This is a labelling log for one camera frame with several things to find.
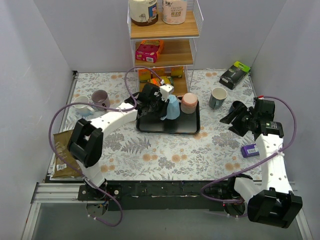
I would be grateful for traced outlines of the navy blue mug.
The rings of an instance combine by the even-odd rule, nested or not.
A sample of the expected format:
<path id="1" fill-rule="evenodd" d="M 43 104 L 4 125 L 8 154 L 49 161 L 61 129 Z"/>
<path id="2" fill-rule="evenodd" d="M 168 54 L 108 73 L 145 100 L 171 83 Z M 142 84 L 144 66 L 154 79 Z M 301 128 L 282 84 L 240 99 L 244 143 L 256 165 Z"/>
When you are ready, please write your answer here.
<path id="1" fill-rule="evenodd" d="M 238 100 L 234 101 L 234 102 L 231 104 L 228 113 L 232 113 L 232 112 L 238 107 L 238 105 L 241 104 L 241 103 L 242 103 L 242 102 L 241 102 L 241 101 L 238 101 Z"/>

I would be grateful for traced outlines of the light blue faceted mug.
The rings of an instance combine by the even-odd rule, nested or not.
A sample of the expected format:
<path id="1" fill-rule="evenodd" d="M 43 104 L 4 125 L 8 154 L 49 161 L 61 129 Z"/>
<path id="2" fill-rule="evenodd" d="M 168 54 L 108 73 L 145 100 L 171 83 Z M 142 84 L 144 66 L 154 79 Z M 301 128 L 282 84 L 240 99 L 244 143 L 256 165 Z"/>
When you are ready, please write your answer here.
<path id="1" fill-rule="evenodd" d="M 180 103 L 175 95 L 170 94 L 168 96 L 168 106 L 166 109 L 166 115 L 160 119 L 163 121 L 165 119 L 175 120 L 180 116 Z"/>

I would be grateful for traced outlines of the slate blue mug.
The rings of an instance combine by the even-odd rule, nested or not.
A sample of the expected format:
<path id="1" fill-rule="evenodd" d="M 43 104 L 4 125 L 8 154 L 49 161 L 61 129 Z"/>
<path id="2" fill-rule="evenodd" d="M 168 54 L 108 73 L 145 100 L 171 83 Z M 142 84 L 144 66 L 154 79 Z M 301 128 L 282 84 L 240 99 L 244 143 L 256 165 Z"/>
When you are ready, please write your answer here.
<path id="1" fill-rule="evenodd" d="M 213 110 L 219 109 L 227 98 L 227 91 L 222 87 L 216 87 L 211 91 L 209 106 Z"/>

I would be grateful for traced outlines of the pink mug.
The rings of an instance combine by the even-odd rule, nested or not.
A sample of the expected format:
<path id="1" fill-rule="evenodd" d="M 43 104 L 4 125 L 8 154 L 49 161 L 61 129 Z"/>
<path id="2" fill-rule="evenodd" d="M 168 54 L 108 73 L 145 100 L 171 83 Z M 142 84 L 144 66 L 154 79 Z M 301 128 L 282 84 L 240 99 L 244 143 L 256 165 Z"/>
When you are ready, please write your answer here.
<path id="1" fill-rule="evenodd" d="M 180 103 L 180 110 L 185 114 L 192 114 L 196 111 L 198 104 L 198 98 L 193 93 L 186 93 L 184 95 L 177 96 L 177 100 Z"/>

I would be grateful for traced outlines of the lavender purple mug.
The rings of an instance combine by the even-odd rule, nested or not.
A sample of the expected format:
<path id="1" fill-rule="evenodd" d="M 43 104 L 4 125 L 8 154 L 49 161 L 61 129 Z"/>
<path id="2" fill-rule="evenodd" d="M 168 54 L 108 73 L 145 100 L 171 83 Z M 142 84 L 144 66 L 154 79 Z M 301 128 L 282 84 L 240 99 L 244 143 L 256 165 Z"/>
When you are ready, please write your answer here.
<path id="1" fill-rule="evenodd" d="M 109 95 L 105 90 L 97 90 L 91 95 L 91 101 L 99 111 L 106 111 L 111 106 Z"/>

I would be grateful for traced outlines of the white and blue mug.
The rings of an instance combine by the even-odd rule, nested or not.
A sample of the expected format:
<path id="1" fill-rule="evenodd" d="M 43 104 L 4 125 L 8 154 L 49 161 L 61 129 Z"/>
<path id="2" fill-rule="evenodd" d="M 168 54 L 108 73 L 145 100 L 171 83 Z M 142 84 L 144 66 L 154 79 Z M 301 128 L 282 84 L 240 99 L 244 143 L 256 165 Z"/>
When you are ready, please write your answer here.
<path id="1" fill-rule="evenodd" d="M 74 105 L 77 113 L 83 117 L 87 117 L 95 112 L 95 110 L 90 105 L 87 105 L 88 103 L 90 103 L 90 100 L 85 95 L 80 95 L 80 96 L 76 97 L 73 102 L 74 103 L 86 103 L 86 104 L 75 104 Z"/>

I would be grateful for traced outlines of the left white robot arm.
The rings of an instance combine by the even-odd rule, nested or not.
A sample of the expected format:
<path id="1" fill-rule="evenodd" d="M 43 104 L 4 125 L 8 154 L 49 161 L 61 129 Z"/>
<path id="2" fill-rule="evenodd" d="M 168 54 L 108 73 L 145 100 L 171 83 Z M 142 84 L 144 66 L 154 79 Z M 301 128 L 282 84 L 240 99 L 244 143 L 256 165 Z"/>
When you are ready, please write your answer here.
<path id="1" fill-rule="evenodd" d="M 68 151 L 78 162 L 84 181 L 90 186 L 89 194 L 95 200 L 106 196 L 106 179 L 99 167 L 104 138 L 121 126 L 136 121 L 148 114 L 155 114 L 159 119 L 167 116 L 169 96 L 174 91 L 170 84 L 157 86 L 146 83 L 141 92 L 131 94 L 117 108 L 106 114 L 91 119 L 80 119 L 76 122 L 67 145 Z"/>

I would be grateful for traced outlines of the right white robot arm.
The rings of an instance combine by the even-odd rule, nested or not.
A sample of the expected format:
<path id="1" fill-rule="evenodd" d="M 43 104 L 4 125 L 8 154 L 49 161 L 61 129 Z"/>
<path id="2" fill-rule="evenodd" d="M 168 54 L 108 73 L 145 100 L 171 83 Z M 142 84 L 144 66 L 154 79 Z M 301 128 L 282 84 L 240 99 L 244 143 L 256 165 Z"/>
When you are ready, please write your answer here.
<path id="1" fill-rule="evenodd" d="M 229 124 L 229 130 L 241 137 L 252 132 L 262 162 L 261 186 L 244 174 L 237 174 L 226 186 L 226 192 L 232 199 L 243 198 L 251 222 L 286 229 L 301 210 L 303 200 L 293 193 L 287 178 L 282 150 L 284 130 L 280 122 L 274 121 L 275 102 L 263 97 L 253 101 L 252 107 L 239 104 L 220 122 Z"/>

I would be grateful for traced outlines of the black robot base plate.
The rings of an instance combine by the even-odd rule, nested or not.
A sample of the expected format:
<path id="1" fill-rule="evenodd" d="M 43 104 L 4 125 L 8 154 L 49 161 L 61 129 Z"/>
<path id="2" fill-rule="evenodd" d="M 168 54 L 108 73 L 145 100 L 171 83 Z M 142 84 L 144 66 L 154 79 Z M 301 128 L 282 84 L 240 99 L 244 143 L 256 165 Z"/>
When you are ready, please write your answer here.
<path id="1" fill-rule="evenodd" d="M 110 180 L 95 189 L 84 183 L 79 187 L 77 199 L 86 202 L 103 202 L 110 211 L 123 210 L 209 210 L 243 215 L 244 203 L 225 203 L 222 199 L 239 200 L 240 196 L 231 191 L 229 183 L 218 182 L 205 189 L 204 193 L 214 198 L 201 196 L 201 188 L 208 184 L 203 180 Z"/>

